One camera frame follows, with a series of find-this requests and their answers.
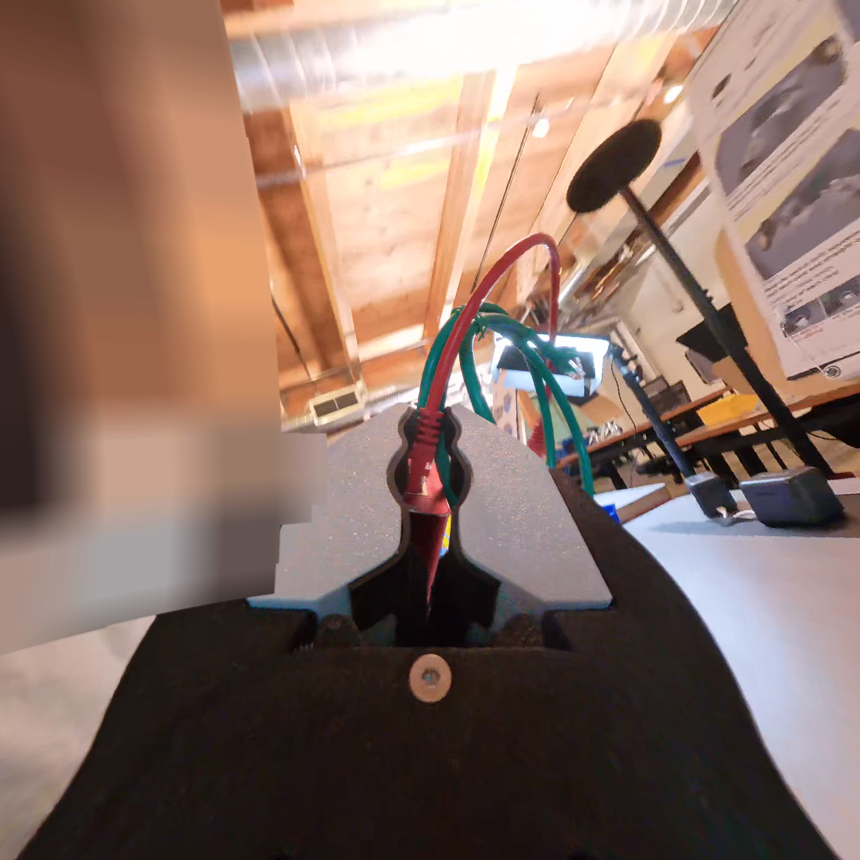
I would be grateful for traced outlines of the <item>yellow box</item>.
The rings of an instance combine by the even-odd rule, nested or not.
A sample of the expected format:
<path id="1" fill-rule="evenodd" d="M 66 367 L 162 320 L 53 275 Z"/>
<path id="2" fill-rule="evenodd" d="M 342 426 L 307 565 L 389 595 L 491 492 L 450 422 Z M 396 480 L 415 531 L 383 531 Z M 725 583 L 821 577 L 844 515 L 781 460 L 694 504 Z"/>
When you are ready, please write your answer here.
<path id="1" fill-rule="evenodd" d="M 731 393 L 698 409 L 697 416 L 705 426 L 717 426 L 756 412 L 759 405 L 756 395 Z"/>

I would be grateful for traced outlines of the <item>wooden office desk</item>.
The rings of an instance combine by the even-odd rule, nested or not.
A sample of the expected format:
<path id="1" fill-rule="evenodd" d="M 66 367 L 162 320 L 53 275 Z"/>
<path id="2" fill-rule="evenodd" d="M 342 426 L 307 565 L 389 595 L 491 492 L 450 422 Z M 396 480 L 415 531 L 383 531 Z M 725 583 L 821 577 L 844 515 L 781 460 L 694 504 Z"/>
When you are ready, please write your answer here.
<path id="1" fill-rule="evenodd" d="M 841 386 L 817 395 L 810 395 L 791 403 L 789 410 L 808 434 L 829 431 L 844 424 L 858 424 L 859 382 Z M 715 425 L 701 425 L 682 433 L 670 427 L 679 447 L 694 458 L 736 452 L 748 446 L 763 446 L 779 439 L 787 439 L 786 431 L 769 412 L 757 408 L 728 421 Z M 655 443 L 664 450 L 650 423 L 587 447 L 591 466 L 597 469 L 604 463 L 616 461 L 625 453 Z"/>

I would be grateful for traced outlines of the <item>black light stand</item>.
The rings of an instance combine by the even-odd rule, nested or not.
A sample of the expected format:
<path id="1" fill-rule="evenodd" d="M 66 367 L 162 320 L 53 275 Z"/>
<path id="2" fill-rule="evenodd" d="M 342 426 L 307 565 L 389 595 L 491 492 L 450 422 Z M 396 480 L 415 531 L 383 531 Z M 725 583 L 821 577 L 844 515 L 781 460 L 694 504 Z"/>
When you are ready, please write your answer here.
<path id="1" fill-rule="evenodd" d="M 618 368 L 618 371 L 620 371 L 623 380 L 626 382 L 628 388 L 639 403 L 646 419 L 650 422 L 662 448 L 672 459 L 678 472 L 682 475 L 682 479 L 686 481 L 688 478 L 694 476 L 695 471 L 679 447 L 670 426 L 662 420 L 656 407 L 649 400 L 646 392 L 641 386 L 637 374 L 629 366 L 629 361 L 624 358 L 623 352 L 624 351 L 618 345 L 612 342 L 609 343 L 607 354 L 611 359 L 612 366 L 614 368 Z"/>

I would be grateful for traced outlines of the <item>overhead studio lamp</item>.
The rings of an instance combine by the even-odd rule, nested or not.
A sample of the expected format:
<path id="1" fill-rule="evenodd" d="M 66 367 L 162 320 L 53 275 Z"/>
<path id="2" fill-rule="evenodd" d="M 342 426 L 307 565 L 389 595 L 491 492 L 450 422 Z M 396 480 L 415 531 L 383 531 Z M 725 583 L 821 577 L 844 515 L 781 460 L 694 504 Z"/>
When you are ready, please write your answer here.
<path id="1" fill-rule="evenodd" d="M 544 359 L 552 363 L 554 376 L 562 392 L 569 398 L 588 400 L 596 395 L 603 381 L 605 363 L 609 356 L 610 342 L 592 335 L 557 335 L 555 346 L 572 353 L 571 369 L 564 362 Z M 501 381 L 508 388 L 529 393 L 536 392 L 536 384 L 525 357 L 510 338 L 494 335 L 494 353 L 490 365 L 494 382 Z"/>

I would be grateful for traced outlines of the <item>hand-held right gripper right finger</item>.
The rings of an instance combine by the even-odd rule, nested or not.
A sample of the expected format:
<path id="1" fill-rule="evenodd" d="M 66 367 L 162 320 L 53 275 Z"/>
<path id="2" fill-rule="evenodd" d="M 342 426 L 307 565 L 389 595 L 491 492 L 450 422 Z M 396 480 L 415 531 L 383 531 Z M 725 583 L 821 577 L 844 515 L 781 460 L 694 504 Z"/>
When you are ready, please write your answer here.
<path id="1" fill-rule="evenodd" d="M 452 540 L 465 613 L 604 610 L 609 587 L 546 465 L 467 408 L 451 418 L 465 474 Z"/>

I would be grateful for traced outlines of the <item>white air vent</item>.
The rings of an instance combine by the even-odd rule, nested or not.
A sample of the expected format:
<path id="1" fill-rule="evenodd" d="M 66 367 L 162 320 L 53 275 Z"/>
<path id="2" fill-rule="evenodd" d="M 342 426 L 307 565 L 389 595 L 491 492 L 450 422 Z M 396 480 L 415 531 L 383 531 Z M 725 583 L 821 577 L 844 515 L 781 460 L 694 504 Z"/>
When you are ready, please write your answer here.
<path id="1" fill-rule="evenodd" d="M 307 408 L 315 426 L 329 428 L 362 416 L 366 406 L 365 388 L 362 383 L 353 383 L 311 398 Z"/>

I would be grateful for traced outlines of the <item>grey charger box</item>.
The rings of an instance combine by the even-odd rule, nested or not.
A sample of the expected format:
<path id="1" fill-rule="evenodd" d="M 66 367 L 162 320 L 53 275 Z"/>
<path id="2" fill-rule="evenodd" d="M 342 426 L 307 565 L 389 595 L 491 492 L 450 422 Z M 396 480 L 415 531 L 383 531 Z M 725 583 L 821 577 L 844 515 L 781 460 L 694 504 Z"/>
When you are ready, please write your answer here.
<path id="1" fill-rule="evenodd" d="M 684 486 L 710 520 L 730 519 L 739 510 L 729 488 L 711 471 L 684 476 Z"/>
<path id="2" fill-rule="evenodd" d="M 766 472 L 740 483 L 749 509 L 762 525 L 812 528 L 845 519 L 845 509 L 824 473 L 802 466 Z"/>

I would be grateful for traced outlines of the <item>silver ventilation duct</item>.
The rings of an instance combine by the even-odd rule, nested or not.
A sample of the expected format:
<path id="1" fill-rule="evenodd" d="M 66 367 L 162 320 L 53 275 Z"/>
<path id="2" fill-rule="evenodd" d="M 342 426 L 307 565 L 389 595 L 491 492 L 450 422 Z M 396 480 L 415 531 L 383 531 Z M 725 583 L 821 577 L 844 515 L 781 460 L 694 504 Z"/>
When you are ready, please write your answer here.
<path id="1" fill-rule="evenodd" d="M 296 2 L 224 17 L 243 113 L 719 25 L 728 1 Z"/>

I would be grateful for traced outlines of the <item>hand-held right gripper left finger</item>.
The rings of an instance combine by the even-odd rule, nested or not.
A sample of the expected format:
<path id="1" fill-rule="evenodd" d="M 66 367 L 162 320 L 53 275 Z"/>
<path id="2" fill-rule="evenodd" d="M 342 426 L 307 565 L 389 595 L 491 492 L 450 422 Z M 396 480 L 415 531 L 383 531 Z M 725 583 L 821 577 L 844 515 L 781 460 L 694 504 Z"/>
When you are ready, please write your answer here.
<path id="1" fill-rule="evenodd" d="M 400 547 L 402 508 L 389 473 L 411 413 L 395 404 L 328 446 L 325 498 L 308 522 L 280 528 L 273 591 L 248 598 L 250 607 L 358 615 L 349 587 Z"/>

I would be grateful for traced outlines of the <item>instruction board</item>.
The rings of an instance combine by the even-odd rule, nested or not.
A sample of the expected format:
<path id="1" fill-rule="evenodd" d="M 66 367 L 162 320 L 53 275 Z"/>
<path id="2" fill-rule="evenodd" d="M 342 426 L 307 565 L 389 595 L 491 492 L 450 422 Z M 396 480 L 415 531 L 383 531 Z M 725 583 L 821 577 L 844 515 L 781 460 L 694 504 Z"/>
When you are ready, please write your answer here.
<path id="1" fill-rule="evenodd" d="M 686 102 L 782 373 L 858 378 L 859 3 L 737 2 Z"/>

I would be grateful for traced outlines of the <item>black floor lamp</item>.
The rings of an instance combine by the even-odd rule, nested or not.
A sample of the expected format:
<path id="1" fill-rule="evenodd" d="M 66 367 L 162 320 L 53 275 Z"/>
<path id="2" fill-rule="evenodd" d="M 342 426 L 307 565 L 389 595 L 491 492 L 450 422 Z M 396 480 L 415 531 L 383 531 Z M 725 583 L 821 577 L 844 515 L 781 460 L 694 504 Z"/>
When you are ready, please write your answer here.
<path id="1" fill-rule="evenodd" d="M 734 360 L 771 419 L 792 442 L 802 462 L 833 479 L 833 470 L 814 446 L 800 421 L 794 417 L 780 394 L 765 378 L 740 337 L 722 323 L 710 296 L 630 188 L 630 183 L 639 178 L 651 164 L 660 145 L 661 126 L 657 121 L 634 120 L 624 125 L 586 157 L 568 187 L 568 208 L 576 214 L 583 214 L 603 208 L 615 196 L 621 196 L 626 201 L 640 228 L 651 239 L 657 252 L 702 315 L 708 330 Z"/>

